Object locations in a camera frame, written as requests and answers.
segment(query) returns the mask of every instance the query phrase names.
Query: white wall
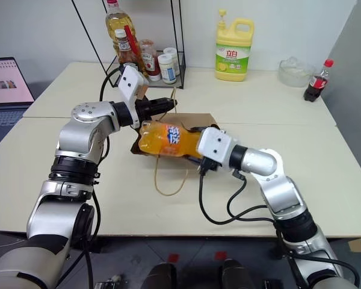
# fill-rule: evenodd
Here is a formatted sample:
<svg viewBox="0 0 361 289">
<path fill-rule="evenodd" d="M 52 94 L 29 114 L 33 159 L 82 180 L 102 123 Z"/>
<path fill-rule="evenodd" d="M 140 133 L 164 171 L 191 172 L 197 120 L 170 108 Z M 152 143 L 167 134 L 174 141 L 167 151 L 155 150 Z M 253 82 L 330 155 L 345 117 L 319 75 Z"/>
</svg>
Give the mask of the white wall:
<svg viewBox="0 0 361 289">
<path fill-rule="evenodd" d="M 113 58 L 100 0 L 76 0 L 100 57 Z M 250 68 L 276 69 L 295 55 L 316 66 L 328 56 L 356 0 L 182 0 L 188 66 L 214 65 L 218 9 L 255 22 Z M 120 0 L 137 29 L 158 48 L 174 46 L 168 0 Z M 0 57 L 14 56 L 27 82 L 51 82 L 71 61 L 96 56 L 68 0 L 0 0 Z"/>
</svg>

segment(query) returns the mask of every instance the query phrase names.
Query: gray floor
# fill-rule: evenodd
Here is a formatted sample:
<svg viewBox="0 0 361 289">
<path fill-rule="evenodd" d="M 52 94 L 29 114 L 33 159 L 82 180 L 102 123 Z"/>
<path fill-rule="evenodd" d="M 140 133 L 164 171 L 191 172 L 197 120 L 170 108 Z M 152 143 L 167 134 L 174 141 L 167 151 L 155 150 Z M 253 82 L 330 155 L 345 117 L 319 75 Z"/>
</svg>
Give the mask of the gray floor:
<svg viewBox="0 0 361 289">
<path fill-rule="evenodd" d="M 20 241 L 0 234 L 0 246 Z M 0 247 L 0 256 L 22 243 Z M 112 238 L 103 247 L 102 253 L 92 253 L 91 259 L 95 281 L 105 281 L 112 275 L 123 275 L 123 288 L 140 288 L 150 269 L 169 258 L 178 260 L 179 288 L 218 288 L 217 272 L 222 257 L 237 259 L 247 266 L 259 284 L 265 279 L 281 279 L 285 288 L 296 288 L 287 260 L 273 258 L 273 240 L 258 238 Z M 361 253 L 350 251 L 348 240 L 331 242 L 339 259 L 354 265 L 361 276 Z M 71 251 L 71 259 L 65 268 L 78 256 Z M 345 269 L 345 275 L 353 280 Z M 87 268 L 82 260 L 59 289 L 87 287 Z"/>
</svg>

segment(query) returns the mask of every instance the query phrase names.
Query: red cap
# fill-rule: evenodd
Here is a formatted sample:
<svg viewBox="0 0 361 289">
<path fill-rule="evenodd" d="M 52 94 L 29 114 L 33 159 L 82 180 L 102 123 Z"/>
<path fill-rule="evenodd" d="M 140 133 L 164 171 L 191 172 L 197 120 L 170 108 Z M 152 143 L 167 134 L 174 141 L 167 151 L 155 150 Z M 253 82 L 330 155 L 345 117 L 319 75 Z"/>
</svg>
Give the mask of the red cap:
<svg viewBox="0 0 361 289">
<path fill-rule="evenodd" d="M 324 66 L 332 67 L 334 63 L 335 63 L 335 61 L 333 59 L 326 59 L 325 63 L 324 63 Z"/>
</svg>

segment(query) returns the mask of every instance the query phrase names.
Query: black wire rack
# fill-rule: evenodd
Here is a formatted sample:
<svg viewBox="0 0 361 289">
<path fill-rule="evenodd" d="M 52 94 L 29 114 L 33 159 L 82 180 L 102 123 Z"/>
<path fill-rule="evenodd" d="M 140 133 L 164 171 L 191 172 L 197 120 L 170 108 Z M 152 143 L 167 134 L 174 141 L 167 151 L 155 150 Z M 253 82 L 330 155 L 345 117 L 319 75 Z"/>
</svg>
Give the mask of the black wire rack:
<svg viewBox="0 0 361 289">
<path fill-rule="evenodd" d="M 106 5 L 104 3 L 103 0 L 100 0 L 103 4 L 103 7 L 104 7 L 104 10 L 105 10 L 105 13 L 107 14 L 107 9 L 106 9 Z M 177 0 L 178 2 L 178 5 L 179 5 L 179 19 L 180 19 L 180 34 L 181 34 L 181 41 L 182 41 L 182 50 L 179 50 L 179 43 L 178 43 L 178 37 L 177 37 L 177 28 L 176 28 L 176 23 L 175 23 L 175 16 L 174 16 L 174 3 L 173 1 L 176 1 L 176 0 L 169 0 L 170 1 L 170 5 L 171 5 L 171 15 L 172 15 L 172 18 L 173 18 L 173 30 L 174 30 L 174 37 L 175 37 L 175 46 L 176 46 L 176 50 L 178 51 L 178 64 L 179 64 L 179 69 L 180 69 L 180 75 L 177 76 L 177 80 L 175 83 L 173 84 L 166 84 L 164 83 L 162 80 L 160 81 L 151 81 L 148 79 L 149 81 L 149 85 L 150 87 L 169 87 L 169 88 L 172 88 L 172 87 L 177 87 L 179 89 L 182 89 L 184 87 L 184 84 L 185 84 L 185 72 L 186 72 L 186 57 L 185 57 L 185 52 L 184 52 L 184 37 L 183 37 L 183 23 L 182 23 L 182 9 L 181 9 L 181 0 Z M 91 43 L 91 46 L 96 54 L 96 57 L 97 59 L 99 60 L 99 63 L 100 65 L 102 66 L 102 69 L 105 73 L 105 75 L 108 74 L 108 72 L 112 71 L 113 69 L 117 68 L 119 66 L 119 61 L 118 61 L 118 58 L 117 56 L 114 57 L 114 59 L 111 61 L 111 64 L 106 68 L 104 65 L 103 65 L 103 62 L 102 60 L 100 59 L 100 56 L 99 56 L 99 53 L 98 51 L 96 50 L 95 48 L 95 45 L 94 45 L 94 42 L 90 36 L 90 33 L 88 32 L 88 29 L 87 27 L 85 26 L 85 23 L 83 21 L 83 18 L 82 16 L 80 15 L 80 12 L 78 10 L 78 7 L 77 5 L 75 4 L 75 1 L 74 0 L 71 0 L 71 3 L 76 11 L 76 14 L 78 15 L 78 18 L 83 26 L 83 29 L 87 35 L 87 38 L 88 40 L 90 41 Z M 110 78 L 110 84 L 112 87 L 117 87 L 117 83 L 119 81 L 119 78 L 120 78 L 120 73 L 115 73 L 115 75 L 113 75 L 111 78 Z"/>
</svg>

